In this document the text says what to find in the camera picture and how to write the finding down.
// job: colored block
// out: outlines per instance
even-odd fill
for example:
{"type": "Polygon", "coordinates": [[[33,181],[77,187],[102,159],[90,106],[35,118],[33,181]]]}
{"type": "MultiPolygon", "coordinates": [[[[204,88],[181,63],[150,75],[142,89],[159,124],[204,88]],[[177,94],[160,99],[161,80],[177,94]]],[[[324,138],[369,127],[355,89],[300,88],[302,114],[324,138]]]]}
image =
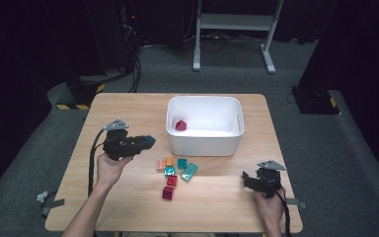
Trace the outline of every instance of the colored block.
{"type": "Polygon", "coordinates": [[[165,176],[175,175],[175,169],[172,166],[165,167],[165,176]]]}
{"type": "Polygon", "coordinates": [[[168,180],[167,180],[166,184],[168,186],[174,186],[174,187],[176,187],[177,186],[177,180],[178,180],[178,176],[176,176],[176,175],[170,175],[170,176],[168,176],[168,180]]]}
{"type": "Polygon", "coordinates": [[[164,190],[162,191],[162,199],[172,200],[173,194],[174,194],[174,188],[165,186],[164,190]]]}
{"type": "Polygon", "coordinates": [[[166,167],[166,162],[164,160],[158,160],[156,162],[156,170],[159,172],[159,173],[162,173],[165,171],[165,167],[166,167]]]}
{"type": "Polygon", "coordinates": [[[195,174],[197,169],[198,169],[198,167],[196,165],[194,165],[193,163],[189,163],[189,166],[184,170],[181,177],[184,180],[189,181],[190,178],[192,178],[193,174],[195,174]]]}
{"type": "Polygon", "coordinates": [[[186,169],[187,168],[187,159],[180,158],[178,159],[178,169],[186,169]]]}
{"type": "Polygon", "coordinates": [[[175,125],[175,129],[176,130],[186,130],[187,129],[187,123],[182,121],[182,120],[179,120],[177,122],[177,124],[175,125]]]}
{"type": "Polygon", "coordinates": [[[166,166],[172,166],[173,164],[172,157],[166,158],[166,166]]]}

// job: black equipment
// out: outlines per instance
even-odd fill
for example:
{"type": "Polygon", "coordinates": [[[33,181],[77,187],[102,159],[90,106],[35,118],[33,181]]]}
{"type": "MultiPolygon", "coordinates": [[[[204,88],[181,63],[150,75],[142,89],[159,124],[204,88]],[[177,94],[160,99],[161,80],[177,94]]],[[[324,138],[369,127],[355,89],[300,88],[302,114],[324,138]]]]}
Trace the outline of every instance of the black equipment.
{"type": "Polygon", "coordinates": [[[104,141],[103,150],[107,155],[117,161],[121,157],[140,154],[142,150],[148,150],[155,144],[156,139],[150,135],[127,137],[125,129],[109,130],[104,141]]]}
{"type": "Polygon", "coordinates": [[[281,189],[279,171],[259,168],[257,170],[257,179],[249,177],[245,171],[242,173],[242,178],[245,187],[266,193],[266,198],[271,198],[274,191],[281,189]]]}
{"type": "Polygon", "coordinates": [[[280,164],[270,160],[258,164],[257,179],[249,177],[244,171],[242,178],[245,187],[249,189],[266,193],[266,198],[271,198],[276,191],[281,189],[281,177],[278,170],[286,170],[280,164]]]}

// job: red object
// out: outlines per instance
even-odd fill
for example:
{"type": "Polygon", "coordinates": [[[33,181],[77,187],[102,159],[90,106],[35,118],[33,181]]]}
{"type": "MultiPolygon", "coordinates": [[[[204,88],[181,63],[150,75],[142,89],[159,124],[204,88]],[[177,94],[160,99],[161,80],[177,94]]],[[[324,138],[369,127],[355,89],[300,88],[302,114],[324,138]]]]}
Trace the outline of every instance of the red object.
{"type": "Polygon", "coordinates": [[[167,180],[166,184],[169,186],[176,187],[177,186],[177,179],[178,179],[178,177],[176,175],[170,175],[170,176],[168,176],[168,180],[167,180]]]}
{"type": "Polygon", "coordinates": [[[174,188],[165,186],[162,192],[162,198],[172,200],[172,194],[174,193],[174,188]]]}
{"type": "Polygon", "coordinates": [[[175,129],[176,130],[186,130],[187,129],[187,124],[184,121],[179,120],[177,122],[177,125],[175,125],[175,129]]]}

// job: human hand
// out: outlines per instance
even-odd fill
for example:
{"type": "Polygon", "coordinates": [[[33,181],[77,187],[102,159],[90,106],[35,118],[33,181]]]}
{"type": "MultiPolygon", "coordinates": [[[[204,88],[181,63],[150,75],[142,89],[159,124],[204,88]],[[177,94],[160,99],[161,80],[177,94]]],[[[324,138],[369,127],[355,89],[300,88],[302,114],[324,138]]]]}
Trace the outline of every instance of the human hand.
{"type": "Polygon", "coordinates": [[[98,180],[96,185],[111,189],[121,177],[124,166],[133,160],[133,157],[124,157],[118,161],[112,160],[107,153],[100,155],[97,159],[98,180]]]}
{"type": "MultiPolygon", "coordinates": [[[[284,188],[279,189],[278,193],[285,199],[284,188]]],[[[260,219],[265,226],[267,236],[281,236],[279,223],[284,212],[281,199],[277,194],[270,198],[266,198],[265,193],[254,191],[254,194],[258,204],[260,219]]]]}

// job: yellow and black tape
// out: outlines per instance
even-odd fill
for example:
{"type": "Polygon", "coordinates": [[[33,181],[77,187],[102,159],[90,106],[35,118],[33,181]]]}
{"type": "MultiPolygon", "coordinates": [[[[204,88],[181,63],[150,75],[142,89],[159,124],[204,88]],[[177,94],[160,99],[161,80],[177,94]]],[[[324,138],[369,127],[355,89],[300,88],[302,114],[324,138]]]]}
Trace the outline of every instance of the yellow and black tape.
{"type": "MultiPolygon", "coordinates": [[[[95,91],[95,95],[102,93],[104,88],[106,87],[106,84],[101,84],[97,90],[95,91]]],[[[91,109],[91,103],[90,105],[86,104],[75,104],[75,103],[56,103],[56,106],[60,110],[81,110],[86,111],[91,109]]]]}
{"type": "Polygon", "coordinates": [[[74,105],[74,104],[58,104],[56,105],[60,110],[89,110],[91,107],[88,105],[74,105]]]}

